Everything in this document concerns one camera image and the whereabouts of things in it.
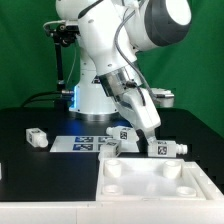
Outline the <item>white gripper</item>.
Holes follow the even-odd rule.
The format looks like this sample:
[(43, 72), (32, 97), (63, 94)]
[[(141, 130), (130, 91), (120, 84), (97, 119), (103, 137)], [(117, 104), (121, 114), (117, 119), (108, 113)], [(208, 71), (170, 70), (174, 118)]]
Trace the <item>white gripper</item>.
[(149, 144), (156, 141), (155, 128), (161, 125), (161, 120), (148, 92), (130, 89), (121, 95), (121, 100), (115, 103), (120, 115), (125, 118), (135, 130), (141, 129)]

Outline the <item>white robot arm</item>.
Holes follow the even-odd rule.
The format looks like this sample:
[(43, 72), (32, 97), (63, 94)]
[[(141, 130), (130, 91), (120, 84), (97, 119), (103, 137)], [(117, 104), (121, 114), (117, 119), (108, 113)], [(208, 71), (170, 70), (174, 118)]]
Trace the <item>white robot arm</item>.
[(81, 46), (119, 114), (139, 137), (154, 139), (161, 121), (136, 53), (182, 41), (191, 22), (188, 1), (56, 0), (56, 11), (77, 25)]

